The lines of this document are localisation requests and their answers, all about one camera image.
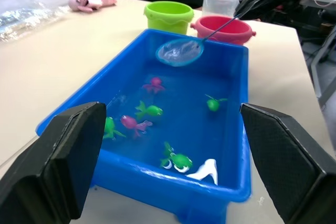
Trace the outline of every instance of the pink plastic bucket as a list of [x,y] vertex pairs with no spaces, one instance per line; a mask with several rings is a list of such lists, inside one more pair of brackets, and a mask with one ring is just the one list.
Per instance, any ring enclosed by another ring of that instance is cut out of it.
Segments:
[[[197,30],[198,38],[204,38],[230,19],[231,18],[224,16],[205,16],[199,18],[196,23],[190,24],[190,27]],[[210,39],[243,45],[248,42],[252,36],[256,36],[256,32],[252,31],[251,27],[245,22],[236,19],[211,36]]]

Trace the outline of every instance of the blue plastic tub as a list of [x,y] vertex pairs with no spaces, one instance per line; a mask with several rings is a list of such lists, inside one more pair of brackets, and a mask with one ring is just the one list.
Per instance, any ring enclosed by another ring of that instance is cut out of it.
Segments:
[[[103,140],[93,181],[95,184],[177,215],[181,223],[224,224],[230,201],[242,202],[250,195],[249,146],[239,106],[247,102],[248,50],[242,46],[207,41],[203,55],[180,68],[156,60],[155,51],[165,42],[186,36],[157,30],[144,31],[37,128],[41,135],[59,112],[86,102],[107,105],[115,129],[126,137]],[[164,91],[153,94],[142,88],[151,78],[162,80]],[[209,99],[227,98],[219,110],[210,111]],[[162,116],[145,116],[153,122],[147,133],[120,122],[135,117],[140,100],[163,109]],[[164,169],[164,142],[175,153],[193,162],[185,174],[174,166]],[[215,159],[218,186],[210,176],[186,177],[207,159]]]

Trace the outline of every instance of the pink stuffed toy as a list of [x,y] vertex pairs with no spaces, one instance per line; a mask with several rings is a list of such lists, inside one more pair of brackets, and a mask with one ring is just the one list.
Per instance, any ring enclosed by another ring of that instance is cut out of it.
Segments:
[[117,0],[69,0],[69,7],[73,11],[92,13],[101,7],[115,5],[116,2]]

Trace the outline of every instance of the floating toy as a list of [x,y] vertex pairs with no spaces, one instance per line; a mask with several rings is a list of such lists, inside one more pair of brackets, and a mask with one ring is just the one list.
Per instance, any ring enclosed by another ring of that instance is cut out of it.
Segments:
[[119,131],[116,131],[114,127],[115,127],[115,124],[114,124],[113,118],[111,117],[106,118],[103,139],[104,138],[114,138],[114,134],[118,136],[126,137],[124,134],[120,133]]
[[164,142],[165,152],[164,154],[168,156],[168,158],[161,160],[161,167],[165,169],[172,168],[172,162],[174,164],[174,168],[180,172],[185,173],[193,166],[193,162],[183,154],[175,154],[174,149],[170,147],[169,143]]
[[140,134],[138,133],[138,130],[145,133],[147,126],[153,125],[153,123],[149,121],[144,121],[143,123],[138,124],[134,118],[128,115],[123,115],[121,117],[121,123],[128,129],[134,129],[136,136],[140,136]]
[[154,94],[158,93],[159,91],[164,90],[164,87],[161,86],[161,79],[159,77],[154,77],[151,80],[151,84],[145,84],[142,86],[143,88],[147,89],[148,92],[154,91]]
[[208,107],[211,111],[217,111],[219,109],[219,103],[223,101],[227,101],[226,98],[216,100],[215,98],[212,98],[210,95],[206,94],[206,96],[210,98],[210,100],[207,100],[206,103],[208,104]]
[[198,168],[197,172],[188,174],[187,177],[202,180],[208,175],[212,177],[215,185],[218,185],[217,165],[214,159],[207,159],[204,164]]
[[146,105],[143,101],[140,101],[140,105],[138,107],[135,107],[137,110],[140,110],[140,112],[135,113],[138,117],[138,120],[140,120],[144,115],[152,115],[152,116],[157,116],[157,115],[162,115],[163,110],[160,109],[157,106],[151,105],[148,108],[146,108]]

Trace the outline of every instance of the pink fish toy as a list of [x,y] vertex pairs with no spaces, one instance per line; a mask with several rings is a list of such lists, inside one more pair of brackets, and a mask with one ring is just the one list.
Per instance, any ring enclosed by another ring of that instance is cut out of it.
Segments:
[[154,77],[151,80],[151,84],[145,84],[142,86],[143,88],[147,89],[148,92],[154,91],[154,94],[158,93],[159,91],[164,90],[164,87],[161,86],[161,79],[159,77]]
[[138,133],[138,130],[145,132],[147,126],[153,125],[153,123],[149,121],[144,121],[143,123],[138,124],[134,118],[128,115],[123,115],[121,117],[121,123],[128,129],[134,129],[136,136],[140,136],[140,134]]
[[69,0],[68,4],[73,11],[92,13],[102,7],[115,5],[116,2],[117,0]]

